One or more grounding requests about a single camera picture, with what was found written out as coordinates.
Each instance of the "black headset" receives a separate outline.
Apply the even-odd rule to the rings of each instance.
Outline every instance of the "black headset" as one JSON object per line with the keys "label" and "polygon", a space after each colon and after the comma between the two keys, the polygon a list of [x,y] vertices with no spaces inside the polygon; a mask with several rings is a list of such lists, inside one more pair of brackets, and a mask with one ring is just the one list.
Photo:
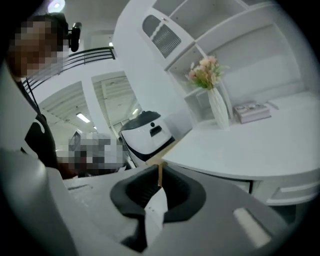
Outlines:
{"label": "black headset", "polygon": [[76,52],[79,49],[79,39],[82,24],[80,22],[76,22],[73,24],[72,28],[69,29],[66,17],[63,13],[60,12],[52,12],[44,15],[47,19],[55,21],[59,27],[64,31],[65,35],[68,39],[68,46],[71,48],[72,52]]}
{"label": "black headset", "polygon": [[82,24],[80,22],[76,22],[73,24],[72,29],[68,30],[68,45],[72,52],[76,52],[79,49],[81,28]]}

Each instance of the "white cabinet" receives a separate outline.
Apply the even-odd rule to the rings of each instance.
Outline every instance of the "white cabinet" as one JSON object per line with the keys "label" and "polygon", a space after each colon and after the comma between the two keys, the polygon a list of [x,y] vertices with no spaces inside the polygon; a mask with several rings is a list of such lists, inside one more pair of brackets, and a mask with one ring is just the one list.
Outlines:
{"label": "white cabinet", "polygon": [[272,0],[158,0],[139,33],[184,98],[193,127],[214,119],[206,91],[186,74],[213,55],[225,70],[217,88],[232,106],[315,91],[319,67],[294,23]]}
{"label": "white cabinet", "polygon": [[259,183],[253,196],[269,206],[297,205],[314,199],[320,189],[320,170],[281,176]]}

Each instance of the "curved desk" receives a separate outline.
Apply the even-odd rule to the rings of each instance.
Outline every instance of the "curved desk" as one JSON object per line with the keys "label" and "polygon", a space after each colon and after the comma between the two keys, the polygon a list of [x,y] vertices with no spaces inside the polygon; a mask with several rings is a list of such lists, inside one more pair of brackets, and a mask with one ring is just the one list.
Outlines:
{"label": "curved desk", "polygon": [[270,100],[271,118],[220,130],[207,121],[164,157],[226,178],[268,205],[309,201],[320,188],[320,99],[311,92]]}

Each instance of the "blurred person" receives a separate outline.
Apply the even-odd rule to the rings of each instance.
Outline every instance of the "blurred person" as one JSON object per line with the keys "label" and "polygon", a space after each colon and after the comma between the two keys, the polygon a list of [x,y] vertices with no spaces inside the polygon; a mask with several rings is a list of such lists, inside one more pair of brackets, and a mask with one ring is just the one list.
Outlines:
{"label": "blurred person", "polygon": [[19,90],[37,112],[21,151],[38,158],[46,167],[58,169],[63,179],[77,174],[59,163],[56,145],[46,117],[25,90],[22,78],[33,75],[57,57],[68,43],[68,23],[62,13],[32,16],[15,31],[9,42],[6,64]]}
{"label": "blurred person", "polygon": [[116,173],[125,166],[120,142],[103,133],[80,133],[70,140],[68,163],[79,177]]}

